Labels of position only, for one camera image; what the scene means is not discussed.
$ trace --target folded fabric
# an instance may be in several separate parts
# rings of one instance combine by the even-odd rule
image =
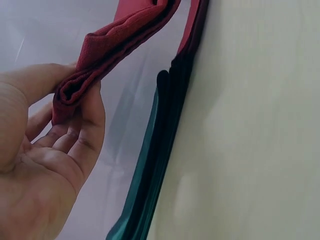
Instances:
[[[71,117],[88,89],[158,32],[179,3],[180,0],[120,0],[114,22],[85,37],[76,73],[58,86],[52,124]]]

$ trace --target fingernail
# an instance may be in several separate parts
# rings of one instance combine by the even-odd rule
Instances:
[[[97,85],[98,85],[98,87],[99,87],[99,90],[101,90],[101,81],[98,81],[98,82],[97,82]]]

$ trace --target finger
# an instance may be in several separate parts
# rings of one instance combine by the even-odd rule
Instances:
[[[67,133],[60,137],[53,144],[52,148],[67,154],[79,138],[81,123],[81,113],[75,114],[73,119],[70,121]]]
[[[55,142],[68,131],[68,124],[54,125],[48,133],[33,144],[35,147],[52,148]]]
[[[52,93],[60,82],[75,72],[75,69],[72,64],[36,64],[2,73],[1,81],[18,89],[31,106]]]
[[[44,105],[40,111],[29,117],[25,131],[26,137],[32,142],[48,125],[52,118],[52,102]]]
[[[81,104],[81,131],[68,153],[80,167],[85,180],[97,162],[105,136],[106,114],[100,87],[100,83],[93,86]]]

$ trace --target red cloth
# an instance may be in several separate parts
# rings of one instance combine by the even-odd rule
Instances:
[[[58,86],[53,98],[52,124],[60,124],[70,118],[88,89],[158,32],[176,12],[180,1],[120,0],[114,22],[85,37],[76,73]],[[187,43],[199,1],[191,0],[178,52]]]

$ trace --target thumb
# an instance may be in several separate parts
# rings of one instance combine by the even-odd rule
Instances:
[[[55,87],[76,70],[74,63],[36,64],[15,71],[4,72],[0,82],[17,88],[25,97],[28,107],[52,93]]]

